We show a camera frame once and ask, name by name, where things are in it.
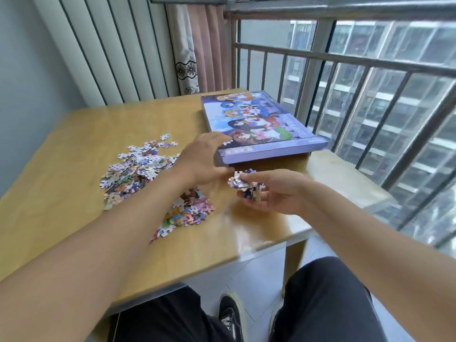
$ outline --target white vertical blind slat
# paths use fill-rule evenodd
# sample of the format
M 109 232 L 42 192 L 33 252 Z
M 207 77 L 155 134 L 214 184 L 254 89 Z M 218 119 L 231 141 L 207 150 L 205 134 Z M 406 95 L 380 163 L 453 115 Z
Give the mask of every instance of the white vertical blind slat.
M 127 58 L 117 34 L 116 23 L 109 9 L 108 1 L 87 0 L 87 3 L 94 17 L 95 25 L 119 84 L 123 99 L 126 103 L 139 101 L 138 92 L 134 86 L 133 76 L 128 67 Z
M 174 63 L 165 5 L 151 4 L 150 2 L 148 2 L 148 4 L 151 10 L 157 46 L 163 66 L 163 76 L 165 77 L 166 86 L 168 87 L 169 97 L 179 96 L 179 85 L 177 83 L 176 66 Z
M 33 1 L 86 103 L 91 107 L 104 106 L 105 102 L 97 82 L 90 71 L 59 0 Z
M 133 9 L 134 21 L 138 28 L 141 44 L 143 47 L 147 68 L 152 80 L 155 98 L 166 98 L 165 79 L 162 72 L 162 63 L 158 53 L 157 42 L 155 41 L 152 19 L 147 4 L 148 0 L 130 0 Z
M 84 0 L 62 0 L 62 3 L 106 102 L 108 104 L 123 103 Z
M 109 0 L 141 101 L 154 99 L 128 0 Z

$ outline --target wooden table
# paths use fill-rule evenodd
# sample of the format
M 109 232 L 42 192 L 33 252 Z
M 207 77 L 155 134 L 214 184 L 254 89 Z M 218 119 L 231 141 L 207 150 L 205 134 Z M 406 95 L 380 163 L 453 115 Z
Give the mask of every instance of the wooden table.
M 0 201 L 0 280 L 103 213 L 100 178 L 128 145 L 170 133 L 180 152 L 206 132 L 200 95 L 82 109 L 51 132 Z M 362 208 L 391 196 L 329 151 L 239 164 L 237 170 L 289 168 L 309 172 Z M 297 216 L 245 207 L 225 182 L 203 189 L 216 210 L 200 225 L 177 228 L 154 242 L 132 270 L 113 307 L 240 257 L 287 242 L 285 280 L 296 270 L 311 227 Z M 151 226 L 151 236 L 157 226 Z

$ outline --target table leg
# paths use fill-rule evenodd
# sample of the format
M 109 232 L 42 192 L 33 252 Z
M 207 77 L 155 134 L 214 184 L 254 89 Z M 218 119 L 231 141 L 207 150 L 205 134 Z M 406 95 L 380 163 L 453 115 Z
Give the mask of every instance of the table leg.
M 307 240 L 303 240 L 293 245 L 287 246 L 285 249 L 285 267 L 284 267 L 284 281 L 282 285 L 282 297 L 285 296 L 285 285 L 288 279 L 298 269 L 301 263 L 302 256 L 304 255 L 305 244 Z

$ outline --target pile of puzzle pieces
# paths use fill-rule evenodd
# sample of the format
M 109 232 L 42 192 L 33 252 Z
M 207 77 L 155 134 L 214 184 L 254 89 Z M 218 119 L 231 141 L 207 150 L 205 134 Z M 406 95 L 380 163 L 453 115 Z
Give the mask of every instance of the pile of puzzle pieces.
M 244 173 L 254 173 L 253 169 L 248 169 Z M 261 190 L 265 188 L 264 184 L 258 182 L 246 182 L 240 178 L 242 171 L 235 171 L 234 176 L 228 179 L 228 185 L 237 190 L 244 192 L 244 198 L 261 201 Z
M 158 155 L 160 147 L 169 148 L 178 145 L 176 142 L 163 142 L 169 136 L 169 134 L 164 134 L 159 137 L 159 140 L 151 140 L 141 147 L 129 146 L 128 154 L 117 156 L 122 162 L 110 166 L 108 172 L 101 179 L 100 187 L 106 189 L 104 194 L 105 210 L 119 204 L 156 178 L 161 171 L 173 166 L 179 154 L 170 157 Z M 176 226 L 200 224 L 206 219 L 207 214 L 213 210 L 214 206 L 204 197 L 202 192 L 196 188 L 191 188 L 173 203 L 163 219 L 163 224 L 158 228 L 151 241 L 159 236 L 167 236 Z

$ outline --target pink curtain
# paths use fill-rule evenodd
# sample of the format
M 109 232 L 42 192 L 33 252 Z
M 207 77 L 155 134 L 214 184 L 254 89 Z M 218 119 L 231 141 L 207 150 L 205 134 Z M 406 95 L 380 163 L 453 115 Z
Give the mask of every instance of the pink curtain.
M 223 5 L 187 5 L 200 92 L 229 88 Z

